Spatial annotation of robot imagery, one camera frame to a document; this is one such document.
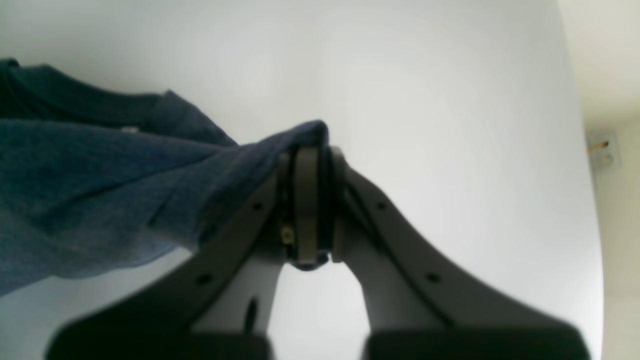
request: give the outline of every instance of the screw hole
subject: screw hole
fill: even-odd
[[[427,280],[433,282],[434,284],[438,284],[440,281],[442,281],[440,276],[434,272],[427,273]]]
[[[213,280],[213,275],[202,274],[196,278],[196,285],[202,286],[210,283]]]

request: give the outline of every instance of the blue cloth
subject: blue cloth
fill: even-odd
[[[50,118],[25,104],[26,93],[14,91],[14,80],[0,92],[0,104],[37,109],[24,119],[0,119],[0,295],[51,275],[88,277],[143,265],[176,246],[196,251],[203,229],[219,229],[271,173],[281,152],[327,141],[326,126],[315,121],[238,146],[171,92],[145,99],[146,108],[131,107],[160,114],[155,120],[122,121],[128,118],[117,116],[111,104],[109,123],[104,112],[83,115],[97,105],[70,107],[67,100],[51,106],[55,96],[41,96],[42,89],[60,77],[46,80],[52,69],[45,68],[41,76],[31,71],[31,81],[20,79],[29,84],[22,90],[37,90],[28,93],[31,102],[59,112]],[[65,81],[76,90],[90,87]],[[82,99],[78,94],[71,99]],[[167,97],[172,101],[164,104],[173,104],[168,117],[156,106]],[[61,109],[76,117],[67,120]],[[132,124],[138,132],[130,132]]]

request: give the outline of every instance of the blue t-shirt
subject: blue t-shirt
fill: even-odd
[[[307,122],[238,145],[171,91],[123,95],[0,60],[0,296],[197,250],[296,146]]]

